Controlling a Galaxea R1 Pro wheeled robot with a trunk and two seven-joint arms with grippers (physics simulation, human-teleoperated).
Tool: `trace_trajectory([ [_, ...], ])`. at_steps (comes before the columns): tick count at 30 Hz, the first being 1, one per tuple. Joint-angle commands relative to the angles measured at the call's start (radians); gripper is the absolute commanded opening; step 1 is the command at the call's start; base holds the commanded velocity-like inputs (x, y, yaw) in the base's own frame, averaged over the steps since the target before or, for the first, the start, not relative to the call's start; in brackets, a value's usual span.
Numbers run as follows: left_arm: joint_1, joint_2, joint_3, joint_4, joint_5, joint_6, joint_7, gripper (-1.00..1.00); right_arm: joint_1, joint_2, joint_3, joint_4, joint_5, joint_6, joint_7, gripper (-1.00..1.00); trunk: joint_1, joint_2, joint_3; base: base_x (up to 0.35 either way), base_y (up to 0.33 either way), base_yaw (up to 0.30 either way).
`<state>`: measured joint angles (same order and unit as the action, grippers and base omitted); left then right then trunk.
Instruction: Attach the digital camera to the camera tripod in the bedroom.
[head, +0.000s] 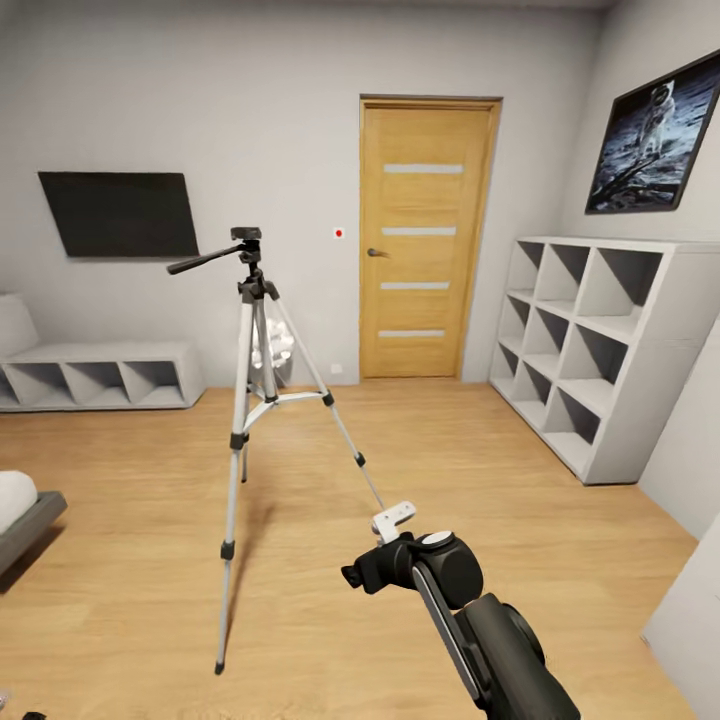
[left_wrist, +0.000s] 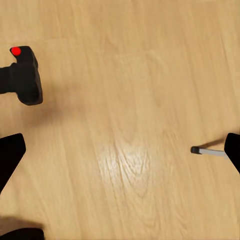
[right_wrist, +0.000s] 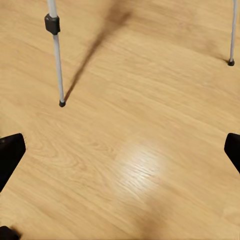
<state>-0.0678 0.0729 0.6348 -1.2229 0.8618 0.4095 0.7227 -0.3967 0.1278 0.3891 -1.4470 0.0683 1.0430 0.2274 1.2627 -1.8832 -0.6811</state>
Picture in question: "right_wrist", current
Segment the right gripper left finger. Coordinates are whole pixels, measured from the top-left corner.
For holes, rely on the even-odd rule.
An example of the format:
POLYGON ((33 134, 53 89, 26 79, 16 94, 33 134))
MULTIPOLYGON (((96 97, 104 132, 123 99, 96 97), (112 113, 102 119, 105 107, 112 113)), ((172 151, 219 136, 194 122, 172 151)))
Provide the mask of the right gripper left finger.
POLYGON ((22 133, 0 138, 0 193, 26 152, 22 133))

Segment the camera tripod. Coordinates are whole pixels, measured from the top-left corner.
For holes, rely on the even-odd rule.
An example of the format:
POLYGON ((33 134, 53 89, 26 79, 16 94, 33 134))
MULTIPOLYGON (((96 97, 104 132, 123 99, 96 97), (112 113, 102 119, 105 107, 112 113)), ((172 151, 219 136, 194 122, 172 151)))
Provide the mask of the camera tripod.
MULTIPOLYGON (((60 18, 57 15, 56 10, 56 0, 48 0, 48 8, 49 14, 47 14, 44 18, 46 30, 53 34, 54 41, 54 51, 55 51, 55 59, 56 59, 56 67, 57 67, 57 79, 59 85, 59 93, 60 93, 60 102, 59 106, 63 108, 65 106, 64 102, 64 93, 63 93, 63 85, 62 85, 62 69, 61 69, 61 53, 59 46, 59 31, 60 31, 60 18)), ((235 65, 233 54, 234 54, 234 41, 235 41, 235 32, 237 27, 237 15, 238 15, 238 0, 234 0, 233 4, 233 22, 232 22, 232 32, 231 32, 231 47, 230 47, 230 57, 229 57, 229 66, 235 65)))

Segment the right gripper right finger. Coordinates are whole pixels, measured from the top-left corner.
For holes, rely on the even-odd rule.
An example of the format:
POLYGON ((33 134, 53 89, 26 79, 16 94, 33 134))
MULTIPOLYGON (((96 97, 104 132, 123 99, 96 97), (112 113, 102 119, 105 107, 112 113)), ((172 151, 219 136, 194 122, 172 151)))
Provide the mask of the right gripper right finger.
POLYGON ((227 135, 224 151, 240 173, 240 135, 229 133, 227 135))

